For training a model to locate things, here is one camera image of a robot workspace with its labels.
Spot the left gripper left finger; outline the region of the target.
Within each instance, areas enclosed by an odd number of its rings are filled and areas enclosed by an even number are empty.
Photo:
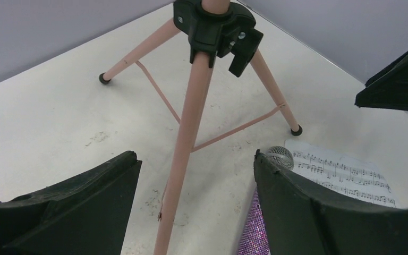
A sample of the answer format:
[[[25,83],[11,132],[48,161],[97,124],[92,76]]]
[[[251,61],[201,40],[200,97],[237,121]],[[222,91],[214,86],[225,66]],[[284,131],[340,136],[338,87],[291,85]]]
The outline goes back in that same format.
[[[126,151],[0,202],[0,254],[120,254],[142,162]]]

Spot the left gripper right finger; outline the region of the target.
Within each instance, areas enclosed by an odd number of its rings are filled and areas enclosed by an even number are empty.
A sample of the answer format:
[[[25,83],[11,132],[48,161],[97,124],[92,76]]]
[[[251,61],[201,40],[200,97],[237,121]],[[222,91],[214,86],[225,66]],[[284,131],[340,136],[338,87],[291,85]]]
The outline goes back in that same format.
[[[253,167],[272,254],[408,254],[408,209],[347,197],[260,151]]]

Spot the pink music stand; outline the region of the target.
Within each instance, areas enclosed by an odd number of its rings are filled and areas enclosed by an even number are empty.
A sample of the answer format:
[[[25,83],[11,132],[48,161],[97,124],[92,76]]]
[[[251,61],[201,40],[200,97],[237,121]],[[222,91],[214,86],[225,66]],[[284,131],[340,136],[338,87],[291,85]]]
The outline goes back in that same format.
[[[282,113],[294,136],[302,133],[258,48],[263,34],[255,28],[256,20],[245,6],[230,1],[175,1],[173,11],[170,20],[99,76],[102,84],[108,84],[178,33],[188,36],[192,67],[182,113],[175,115],[180,127],[158,215],[154,254],[166,254],[168,250],[189,158],[199,149],[195,142],[216,58],[232,53],[234,58],[229,71],[236,77],[251,65],[276,105],[274,112]]]

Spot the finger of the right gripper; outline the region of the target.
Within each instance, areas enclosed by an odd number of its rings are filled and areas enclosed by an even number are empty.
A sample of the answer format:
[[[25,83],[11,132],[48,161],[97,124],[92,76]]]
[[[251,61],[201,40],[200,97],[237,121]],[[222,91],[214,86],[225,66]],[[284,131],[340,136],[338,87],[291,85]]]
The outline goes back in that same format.
[[[355,106],[408,111],[408,51],[365,83]]]

